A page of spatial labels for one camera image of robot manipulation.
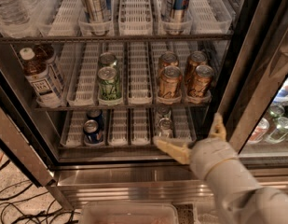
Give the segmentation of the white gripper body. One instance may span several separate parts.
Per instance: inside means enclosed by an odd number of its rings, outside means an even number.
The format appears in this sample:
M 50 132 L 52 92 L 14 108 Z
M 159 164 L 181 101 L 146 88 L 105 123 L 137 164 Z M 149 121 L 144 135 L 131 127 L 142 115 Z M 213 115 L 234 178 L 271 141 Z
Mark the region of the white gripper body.
M 227 141 L 206 138 L 191 149 L 190 169 L 198 179 L 205 180 L 216 164 L 237 157 L 236 151 Z

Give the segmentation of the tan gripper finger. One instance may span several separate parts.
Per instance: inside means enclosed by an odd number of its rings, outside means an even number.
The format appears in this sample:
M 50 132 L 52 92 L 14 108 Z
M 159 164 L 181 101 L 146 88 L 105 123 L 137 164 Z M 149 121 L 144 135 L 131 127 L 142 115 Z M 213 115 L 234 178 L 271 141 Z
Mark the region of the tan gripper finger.
M 193 142 L 185 142 L 174 138 L 159 137 L 153 138 L 154 145 L 162 152 L 169 155 L 178 163 L 185 165 L 190 163 Z
M 226 141 L 226 127 L 223 122 L 223 117 L 220 113 L 215 113 L 213 117 L 213 123 L 209 131 L 209 137 L 219 138 Z

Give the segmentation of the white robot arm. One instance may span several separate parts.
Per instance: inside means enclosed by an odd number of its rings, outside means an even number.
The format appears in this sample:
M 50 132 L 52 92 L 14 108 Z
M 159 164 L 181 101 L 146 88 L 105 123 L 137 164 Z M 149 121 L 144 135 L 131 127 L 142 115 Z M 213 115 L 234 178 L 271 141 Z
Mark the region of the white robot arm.
M 154 138 L 158 149 L 190 167 L 213 193 L 223 224 L 288 224 L 288 195 L 264 187 L 254 178 L 226 140 L 220 114 L 214 115 L 208 137 L 195 143 L 173 138 Z

